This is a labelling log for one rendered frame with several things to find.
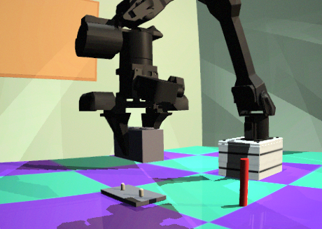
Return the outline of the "red peg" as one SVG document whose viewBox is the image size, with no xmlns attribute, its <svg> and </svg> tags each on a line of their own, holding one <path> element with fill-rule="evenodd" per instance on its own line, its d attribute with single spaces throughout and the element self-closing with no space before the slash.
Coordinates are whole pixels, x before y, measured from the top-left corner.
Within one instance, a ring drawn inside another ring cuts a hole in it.
<svg viewBox="0 0 322 229">
<path fill-rule="evenodd" d="M 246 207 L 248 204 L 248 177 L 249 177 L 249 159 L 241 158 L 240 163 L 240 187 L 239 187 L 239 206 Z"/>
</svg>

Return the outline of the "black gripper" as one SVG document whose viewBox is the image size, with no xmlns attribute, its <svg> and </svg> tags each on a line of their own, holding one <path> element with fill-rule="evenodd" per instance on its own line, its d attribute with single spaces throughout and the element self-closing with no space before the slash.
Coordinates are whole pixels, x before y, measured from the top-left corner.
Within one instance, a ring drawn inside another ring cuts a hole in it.
<svg viewBox="0 0 322 229">
<path fill-rule="evenodd" d="M 171 116 L 173 112 L 189 110 L 188 98 L 183 95 L 177 97 L 175 104 L 169 102 L 150 102 L 146 98 L 138 96 L 127 101 L 127 88 L 135 68 L 141 69 L 142 75 L 151 76 L 151 72 L 158 72 L 158 67 L 153 66 L 153 61 L 143 58 L 129 58 L 119 61 L 119 68 L 115 74 L 119 75 L 120 92 L 89 92 L 82 94 L 79 99 L 79 111 L 104 110 L 100 117 L 105 117 L 106 122 L 113 130 L 123 155 L 129 155 L 130 142 L 128 135 L 128 121 L 131 113 L 126 113 L 125 108 L 146 108 L 141 113 L 142 127 L 160 129 L 163 120 Z M 144 102 L 140 102 L 145 100 Z"/>
</svg>

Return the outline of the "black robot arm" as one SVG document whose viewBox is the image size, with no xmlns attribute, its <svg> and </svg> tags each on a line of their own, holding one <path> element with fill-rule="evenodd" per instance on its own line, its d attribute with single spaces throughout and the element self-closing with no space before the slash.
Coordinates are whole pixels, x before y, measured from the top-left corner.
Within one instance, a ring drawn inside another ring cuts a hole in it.
<svg viewBox="0 0 322 229">
<path fill-rule="evenodd" d="M 154 25 L 147 29 L 138 26 L 155 18 L 170 1 L 173 0 L 122 0 L 111 19 L 85 15 L 75 40 L 76 55 L 111 60 L 120 53 L 119 61 L 129 58 L 153 61 L 153 41 L 162 38 L 163 34 Z M 219 20 L 232 59 L 237 77 L 232 94 L 239 117 L 245 116 L 241 140 L 273 139 L 269 137 L 269 116 L 275 115 L 276 107 L 254 69 L 239 20 L 241 0 L 198 1 L 206 4 L 210 14 Z M 138 95 L 150 102 L 175 104 L 176 98 L 182 97 L 184 92 L 184 78 L 170 76 L 166 81 L 158 78 L 158 72 L 152 71 L 151 76 L 146 76 L 142 75 L 141 69 L 135 68 L 128 83 L 127 98 Z"/>
</svg>

